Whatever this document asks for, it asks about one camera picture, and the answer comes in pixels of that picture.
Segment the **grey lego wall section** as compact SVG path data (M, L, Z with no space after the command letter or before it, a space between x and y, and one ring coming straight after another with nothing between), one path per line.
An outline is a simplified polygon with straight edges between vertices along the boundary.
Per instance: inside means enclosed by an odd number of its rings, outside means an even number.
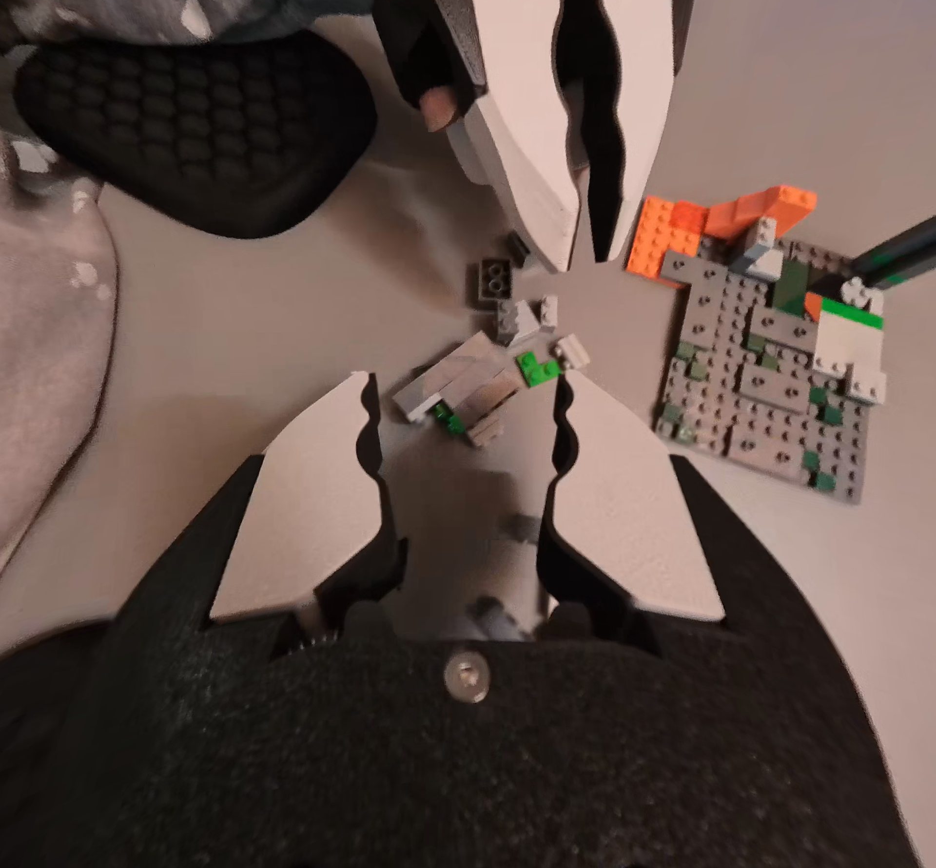
M405 384L392 401L409 424L431 419L482 450L503 433L502 407L525 389L510 353L479 332Z

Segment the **grey splattered hoodie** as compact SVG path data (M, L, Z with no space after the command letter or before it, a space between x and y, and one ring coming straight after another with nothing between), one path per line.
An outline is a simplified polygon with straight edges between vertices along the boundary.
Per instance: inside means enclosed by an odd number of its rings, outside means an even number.
M2 134L1 566L94 425L111 359L118 261L101 186Z

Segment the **partly built grey lego model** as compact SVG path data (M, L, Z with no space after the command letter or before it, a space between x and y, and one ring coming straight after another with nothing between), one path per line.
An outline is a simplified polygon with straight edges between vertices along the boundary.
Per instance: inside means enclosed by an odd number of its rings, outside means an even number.
M784 235L816 202L648 196L626 270L685 292L656 434L855 506L886 400L885 296L934 271L934 217L849 258Z

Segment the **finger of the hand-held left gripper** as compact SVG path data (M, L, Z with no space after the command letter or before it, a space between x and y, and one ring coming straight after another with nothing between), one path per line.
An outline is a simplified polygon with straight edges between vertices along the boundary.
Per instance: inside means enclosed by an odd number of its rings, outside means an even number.
M672 0L594 0L585 77L588 210L596 263L637 217L674 86Z
M579 223L569 118L554 66L561 0L472 0L487 90L464 118L509 225L564 273Z

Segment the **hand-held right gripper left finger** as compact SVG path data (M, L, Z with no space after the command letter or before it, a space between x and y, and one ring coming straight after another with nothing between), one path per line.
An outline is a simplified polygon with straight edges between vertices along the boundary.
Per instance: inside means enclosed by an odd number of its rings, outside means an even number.
M211 618L312 615L343 625L358 601L404 580L381 476L376 377L351 373L289 422L263 461L221 577Z

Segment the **person's left hand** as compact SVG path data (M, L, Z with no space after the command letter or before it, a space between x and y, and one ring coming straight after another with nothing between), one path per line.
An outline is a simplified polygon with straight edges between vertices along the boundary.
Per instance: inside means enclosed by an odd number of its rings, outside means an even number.
M445 130L460 116L459 99L451 86L426 90L418 100L418 109L432 134Z

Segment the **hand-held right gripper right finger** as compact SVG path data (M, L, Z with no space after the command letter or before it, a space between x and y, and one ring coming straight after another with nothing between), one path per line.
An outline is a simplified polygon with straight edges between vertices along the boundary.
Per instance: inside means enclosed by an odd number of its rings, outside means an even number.
M719 624L724 606L671 458L638 416L582 373L555 394L556 475L536 571L558 603L584 607L596 636L648 616Z

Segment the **bright green corner lego plate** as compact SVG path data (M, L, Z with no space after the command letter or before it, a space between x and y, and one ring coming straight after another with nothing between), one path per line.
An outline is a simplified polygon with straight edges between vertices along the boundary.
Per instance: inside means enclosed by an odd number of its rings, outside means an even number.
M532 350L524 351L514 358L522 379L529 389L559 378L563 368L555 359L540 362Z

